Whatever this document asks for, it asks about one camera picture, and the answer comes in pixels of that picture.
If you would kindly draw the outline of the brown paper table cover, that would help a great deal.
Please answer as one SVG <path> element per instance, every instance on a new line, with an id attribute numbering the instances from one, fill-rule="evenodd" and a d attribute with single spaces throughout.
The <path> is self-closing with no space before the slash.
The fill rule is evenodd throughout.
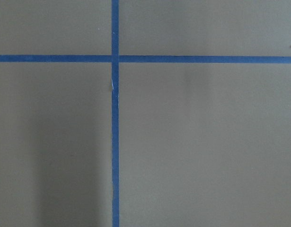
<path id="1" fill-rule="evenodd" d="M 291 0 L 122 0 L 119 53 L 291 56 Z M 291 227 L 291 64 L 119 70 L 121 226 Z M 111 72 L 0 62 L 0 227 L 111 226 Z"/>

